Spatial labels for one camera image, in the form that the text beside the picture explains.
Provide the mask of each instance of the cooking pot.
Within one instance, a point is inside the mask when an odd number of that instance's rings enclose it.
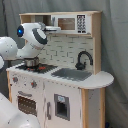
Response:
[[[39,65],[39,58],[35,57],[35,58],[27,58],[25,59],[25,65],[27,67],[34,67]]]

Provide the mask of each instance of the microwave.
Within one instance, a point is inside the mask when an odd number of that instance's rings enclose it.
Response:
[[[60,33],[91,34],[91,15],[51,15],[52,25],[60,27]]]

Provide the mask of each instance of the handle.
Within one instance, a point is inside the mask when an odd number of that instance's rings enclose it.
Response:
[[[50,109],[50,102],[47,103],[47,117],[48,117],[48,120],[51,120],[51,115],[49,113],[49,109]]]
[[[22,91],[18,91],[18,93],[19,93],[20,95],[22,95],[22,96],[32,97],[32,94],[26,94],[26,93],[24,93],[24,92],[22,92]]]

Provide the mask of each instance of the sink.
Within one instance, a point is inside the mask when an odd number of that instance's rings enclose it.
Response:
[[[51,74],[54,77],[60,77],[63,79],[69,79],[73,81],[83,81],[87,79],[92,73],[87,71],[80,71],[76,69],[61,68]]]

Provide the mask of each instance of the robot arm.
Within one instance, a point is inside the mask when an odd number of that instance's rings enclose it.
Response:
[[[4,60],[35,58],[47,44],[45,33],[58,33],[59,27],[45,26],[43,23],[24,23],[17,29],[17,35],[27,40],[27,44],[18,49],[10,37],[0,38],[0,54]]]
[[[47,30],[59,32],[60,28],[47,27],[43,23],[21,24],[17,29],[17,35],[28,41],[22,49],[18,49],[12,38],[1,37],[0,72],[3,70],[4,60],[36,57],[47,44],[47,37],[43,32]],[[35,116],[21,112],[0,93],[0,128],[40,128],[40,125]]]

